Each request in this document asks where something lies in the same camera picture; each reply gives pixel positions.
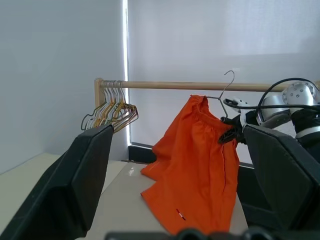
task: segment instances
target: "elastic waistband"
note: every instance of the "elastic waistband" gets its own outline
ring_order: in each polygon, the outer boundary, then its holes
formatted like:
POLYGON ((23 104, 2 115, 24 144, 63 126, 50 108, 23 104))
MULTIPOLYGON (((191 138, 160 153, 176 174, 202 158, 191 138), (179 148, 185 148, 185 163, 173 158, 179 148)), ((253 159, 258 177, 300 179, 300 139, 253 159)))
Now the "elastic waistband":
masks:
POLYGON ((208 99, 206 96, 191 95, 190 98, 194 99, 192 113, 197 117, 197 119, 216 129, 225 131, 230 129, 231 126, 222 123, 219 118, 215 117, 209 111, 208 99))

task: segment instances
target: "wooden post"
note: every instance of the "wooden post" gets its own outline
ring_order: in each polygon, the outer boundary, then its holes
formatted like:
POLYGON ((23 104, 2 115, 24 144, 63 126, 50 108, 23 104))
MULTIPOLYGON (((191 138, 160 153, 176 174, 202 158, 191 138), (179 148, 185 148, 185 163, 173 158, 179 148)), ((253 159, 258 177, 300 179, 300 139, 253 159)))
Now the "wooden post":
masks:
POLYGON ((100 77, 94 80, 94 100, 96 108, 105 102, 105 93, 104 91, 102 91, 102 88, 100 87, 102 81, 103 79, 100 77))

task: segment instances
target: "white roller blind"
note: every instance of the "white roller blind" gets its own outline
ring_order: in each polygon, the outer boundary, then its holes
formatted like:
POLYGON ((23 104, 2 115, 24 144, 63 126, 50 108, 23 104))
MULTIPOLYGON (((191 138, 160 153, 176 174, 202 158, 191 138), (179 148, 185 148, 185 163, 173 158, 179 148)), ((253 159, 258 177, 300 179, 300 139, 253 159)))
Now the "white roller blind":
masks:
MULTIPOLYGON (((128 1, 128 80, 274 83, 291 77, 320 79, 318 0, 128 1)), ((190 94, 215 91, 131 89, 140 118, 131 141, 154 145, 190 94)), ((261 93, 227 92, 257 104, 261 93)), ((218 102, 210 101, 217 117, 218 102)), ((230 111, 231 117, 236 113, 230 111)), ((281 128, 292 132, 292 126, 281 128)), ((240 160, 250 162, 246 147, 240 160)))

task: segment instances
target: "orange shorts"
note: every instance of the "orange shorts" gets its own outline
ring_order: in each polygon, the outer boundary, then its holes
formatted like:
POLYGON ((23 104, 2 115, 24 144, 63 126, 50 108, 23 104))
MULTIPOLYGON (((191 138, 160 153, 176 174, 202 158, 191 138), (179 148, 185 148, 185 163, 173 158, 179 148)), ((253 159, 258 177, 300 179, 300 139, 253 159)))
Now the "orange shorts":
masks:
POLYGON ((229 231, 239 159, 235 140, 218 139, 230 127, 209 112, 205 96, 192 95, 153 147, 156 161, 141 173, 156 183, 141 195, 171 234, 229 231))

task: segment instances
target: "white table surface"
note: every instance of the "white table surface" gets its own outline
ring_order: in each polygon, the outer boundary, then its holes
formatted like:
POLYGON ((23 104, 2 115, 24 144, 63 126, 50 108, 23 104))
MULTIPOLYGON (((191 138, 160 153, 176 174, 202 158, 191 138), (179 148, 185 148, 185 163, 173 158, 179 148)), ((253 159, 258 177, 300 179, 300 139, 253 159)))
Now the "white table surface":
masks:
MULTIPOLYGON (((43 153, 0 175, 0 234, 42 174, 59 157, 60 155, 43 153)), ((126 164, 122 161, 108 161, 102 193, 126 164)))
MULTIPOLYGON (((40 154, 0 175, 0 234, 6 228, 46 169, 60 156, 40 154)), ((109 160, 104 186, 92 227, 85 240, 103 240, 110 231, 165 232, 140 193, 154 181, 140 174, 144 164, 109 160)), ((241 203, 236 199, 230 232, 248 228, 241 203)))

